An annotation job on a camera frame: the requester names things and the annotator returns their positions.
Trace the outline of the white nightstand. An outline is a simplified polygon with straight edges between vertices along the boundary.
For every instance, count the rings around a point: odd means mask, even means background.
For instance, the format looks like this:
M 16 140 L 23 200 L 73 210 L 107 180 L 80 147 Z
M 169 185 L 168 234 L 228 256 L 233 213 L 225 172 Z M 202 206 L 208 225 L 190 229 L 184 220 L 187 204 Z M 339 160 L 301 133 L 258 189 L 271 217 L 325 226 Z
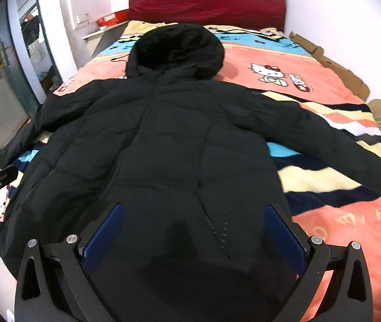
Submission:
M 96 32 L 88 34 L 82 37 L 83 42 L 86 45 L 91 58 L 97 56 L 104 49 L 121 38 L 125 28 L 129 24 L 128 20 L 115 24 L 109 27 L 105 27 Z

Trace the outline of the brown cardboard sheet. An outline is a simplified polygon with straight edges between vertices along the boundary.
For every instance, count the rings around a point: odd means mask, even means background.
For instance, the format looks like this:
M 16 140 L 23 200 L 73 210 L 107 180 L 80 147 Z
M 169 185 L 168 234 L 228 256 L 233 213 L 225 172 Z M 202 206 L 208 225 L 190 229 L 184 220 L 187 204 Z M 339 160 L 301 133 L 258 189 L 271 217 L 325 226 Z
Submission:
M 325 68 L 328 68 L 336 73 L 343 82 L 344 86 L 348 88 L 354 95 L 363 101 L 367 101 L 370 94 L 369 87 L 351 70 L 326 57 L 322 47 L 314 44 L 313 42 L 310 42 L 308 39 L 305 39 L 301 35 L 296 34 L 292 31 L 289 34 L 289 38 L 291 41 L 303 47 L 305 51 L 307 51 Z

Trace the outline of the red box on nightstand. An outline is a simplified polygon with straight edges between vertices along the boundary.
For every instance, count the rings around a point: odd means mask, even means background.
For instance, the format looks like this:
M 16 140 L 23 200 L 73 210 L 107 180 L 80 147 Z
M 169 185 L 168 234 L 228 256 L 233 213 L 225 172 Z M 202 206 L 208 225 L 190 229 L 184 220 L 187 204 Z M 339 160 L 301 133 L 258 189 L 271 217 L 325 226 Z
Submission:
M 117 12 L 112 12 L 106 14 L 105 16 L 97 20 L 98 26 L 101 27 L 110 27 L 113 25 L 118 25 L 122 22 L 125 22 L 129 19 L 129 9 L 123 9 Z

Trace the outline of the dark red headboard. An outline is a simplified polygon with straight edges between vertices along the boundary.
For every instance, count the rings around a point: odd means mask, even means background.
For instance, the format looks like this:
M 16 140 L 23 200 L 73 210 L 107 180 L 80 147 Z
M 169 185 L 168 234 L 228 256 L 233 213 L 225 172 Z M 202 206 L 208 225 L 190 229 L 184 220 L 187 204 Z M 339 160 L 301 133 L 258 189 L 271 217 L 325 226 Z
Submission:
M 283 31 L 286 0 L 129 0 L 129 17 L 148 23 L 232 25 Z

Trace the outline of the teal door frame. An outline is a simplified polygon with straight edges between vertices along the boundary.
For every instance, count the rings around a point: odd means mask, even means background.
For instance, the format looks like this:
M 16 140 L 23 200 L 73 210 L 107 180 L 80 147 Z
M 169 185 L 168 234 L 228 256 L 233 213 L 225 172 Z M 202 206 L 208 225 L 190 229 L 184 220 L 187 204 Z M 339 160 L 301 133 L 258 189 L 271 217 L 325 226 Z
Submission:
M 62 84 L 39 0 L 0 1 L 0 61 L 1 73 L 28 117 Z

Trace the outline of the white wall socket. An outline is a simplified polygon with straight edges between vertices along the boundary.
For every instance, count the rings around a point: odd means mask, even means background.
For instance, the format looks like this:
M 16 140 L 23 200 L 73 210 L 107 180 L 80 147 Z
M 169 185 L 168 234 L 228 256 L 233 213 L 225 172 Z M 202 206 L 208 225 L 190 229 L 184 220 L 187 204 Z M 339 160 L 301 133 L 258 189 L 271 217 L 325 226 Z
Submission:
M 90 16 L 89 16 L 89 14 L 88 13 L 77 14 L 76 15 L 76 22 L 77 22 L 78 25 L 90 23 Z

